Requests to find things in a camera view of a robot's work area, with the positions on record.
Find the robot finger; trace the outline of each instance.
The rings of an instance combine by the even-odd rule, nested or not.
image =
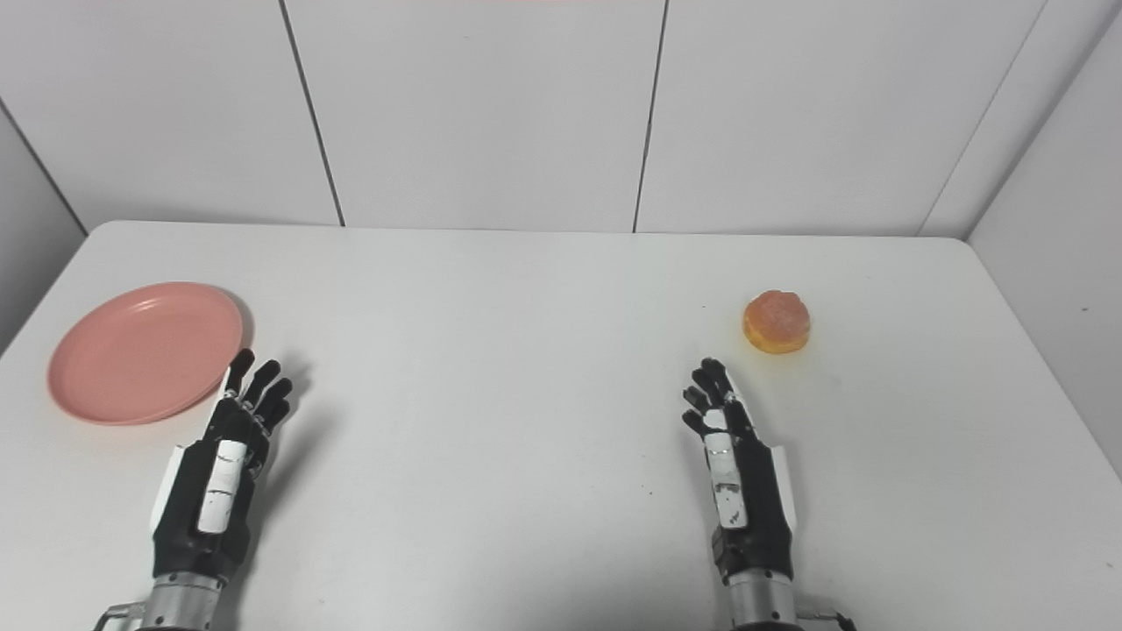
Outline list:
[[[721,394],[720,388],[717,386],[717,382],[714,381],[712,376],[706,371],[698,368],[693,371],[692,374],[693,383],[705,391],[706,396],[712,402],[714,406],[720,406],[725,401],[725,396]]]
[[[246,393],[241,395],[241,406],[246,410],[252,410],[257,405],[257,400],[261,396],[261,391],[265,386],[277,378],[280,374],[280,363],[276,359],[269,359],[264,366],[254,373],[254,381],[249,382],[249,387],[246,388]]]
[[[277,404],[284,401],[285,396],[292,392],[292,379],[284,377],[273,384],[269,390],[265,392],[265,396],[261,397],[261,402],[257,404],[257,409],[254,410],[254,418],[259,422],[264,423],[265,419],[273,415],[273,410],[276,409]]]
[[[682,421],[684,421],[687,427],[702,438],[707,433],[711,433],[714,431],[705,424],[705,421],[701,420],[701,414],[699,414],[697,410],[687,410],[686,413],[682,414]]]
[[[269,415],[265,417],[265,421],[261,423],[265,431],[273,433],[273,430],[280,424],[280,421],[283,421],[285,417],[288,415],[289,409],[288,402],[282,399],[276,406],[273,408],[273,411],[269,412]]]
[[[717,390],[720,392],[720,401],[729,401],[736,393],[736,386],[728,378],[728,371],[725,365],[714,359],[712,357],[706,357],[701,360],[701,369],[705,371],[709,378],[717,385]]]
[[[702,414],[705,414],[706,412],[709,411],[710,408],[712,408],[712,405],[709,403],[709,397],[706,396],[706,394],[701,392],[701,390],[698,388],[698,386],[696,385],[691,385],[690,387],[683,390],[682,399],[684,399],[687,403],[692,405],[695,410],[697,410]]]
[[[226,385],[222,387],[224,396],[238,396],[241,392],[241,378],[246,376],[252,365],[254,351],[248,348],[239,350],[227,371]]]

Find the panel seam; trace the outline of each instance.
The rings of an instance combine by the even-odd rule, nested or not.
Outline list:
[[[312,92],[307,89],[307,76],[304,74],[304,62],[300,58],[300,48],[296,46],[296,34],[292,29],[292,19],[288,17],[288,7],[285,0],[277,0],[280,6],[280,17],[284,18],[284,28],[288,34],[288,45],[292,47],[292,56],[296,62],[296,74],[300,75],[300,86],[304,91],[304,102],[307,103],[307,113],[312,118],[312,129],[315,131],[315,144],[320,147],[320,159],[323,161],[323,173],[328,177],[328,188],[331,189],[331,201],[335,204],[335,216],[339,218],[339,226],[346,227],[343,219],[343,208],[339,203],[339,191],[335,189],[335,177],[331,173],[331,162],[328,161],[328,149],[323,145],[323,132],[320,130],[320,119],[315,116],[315,106],[312,103]]]
[[[63,202],[63,208],[66,209],[66,213],[70,214],[71,219],[74,220],[74,223],[77,225],[77,229],[82,232],[82,236],[89,237],[90,231],[85,229],[85,225],[82,223],[82,220],[79,219],[77,213],[74,212],[74,208],[70,204],[70,201],[66,199],[66,195],[63,194],[62,189],[58,188],[58,183],[55,182],[55,179],[50,175],[50,172],[47,171],[47,165],[43,164],[43,159],[39,158],[39,154],[36,153],[35,147],[31,146],[31,141],[27,139],[27,135],[24,134],[24,130],[19,127],[19,124],[16,122],[16,117],[12,116],[11,110],[8,109],[8,104],[3,102],[2,98],[0,98],[0,112],[2,112],[3,117],[8,119],[9,124],[11,124],[11,128],[16,130],[16,135],[19,136],[20,141],[24,143],[24,147],[27,149],[27,153],[31,155],[31,159],[35,161],[35,164],[36,166],[39,167],[39,171],[43,173],[43,176],[47,179],[47,184],[50,185],[50,190],[55,192],[55,195],[58,195],[58,201]]]
[[[646,136],[643,139],[643,163],[638,168],[638,191],[635,193],[635,216],[632,219],[632,234],[638,231],[638,209],[643,203],[643,180],[646,177],[646,156],[651,152],[651,128],[654,122],[654,98],[659,93],[659,72],[662,70],[662,44],[666,38],[666,15],[670,12],[670,0],[662,4],[662,26],[659,28],[659,52],[654,57],[654,81],[651,84],[651,108],[646,112]]]

